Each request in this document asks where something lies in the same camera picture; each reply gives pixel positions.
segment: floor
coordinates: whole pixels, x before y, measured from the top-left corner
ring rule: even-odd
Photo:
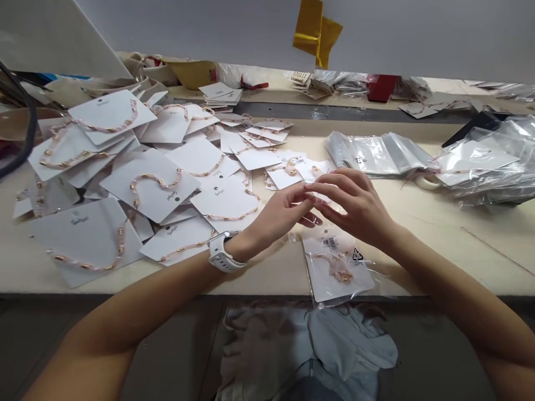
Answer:
[[[104,297],[0,300],[0,399],[19,400],[68,329]],[[211,400],[219,385],[227,301],[200,297],[139,346],[122,400]],[[381,372],[380,400],[492,400],[462,333],[430,302],[385,302],[400,358]],[[535,302],[512,307],[535,328]]]

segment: recycling symbol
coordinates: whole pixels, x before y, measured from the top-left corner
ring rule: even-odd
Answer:
[[[362,256],[360,254],[359,251],[357,251],[357,249],[355,248],[355,250],[353,251],[353,260],[354,261],[359,261],[359,260],[363,260],[364,259],[364,256]]]

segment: forearm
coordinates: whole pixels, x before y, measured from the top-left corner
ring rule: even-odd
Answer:
[[[403,230],[385,252],[396,260],[475,345],[535,366],[535,335],[506,304],[466,272]]]
[[[243,234],[225,244],[238,261],[261,251]],[[201,252],[130,285],[82,319],[64,343],[89,354],[120,353],[136,347],[182,305],[226,275],[208,262],[209,256],[209,251]]]

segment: left hand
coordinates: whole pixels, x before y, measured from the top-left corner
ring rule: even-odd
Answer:
[[[250,249],[247,253],[256,255],[287,234],[296,223],[309,228],[320,226],[323,221],[311,212],[314,203],[325,202],[308,194],[303,183],[281,189],[251,225],[236,236],[236,242],[245,243]]]

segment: right hand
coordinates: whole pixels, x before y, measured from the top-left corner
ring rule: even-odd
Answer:
[[[315,183],[305,184],[305,189],[325,195],[343,207],[346,215],[327,204],[314,203],[325,218],[355,238],[385,250],[403,236],[404,228],[392,220],[372,182],[361,171],[338,169],[322,175]]]

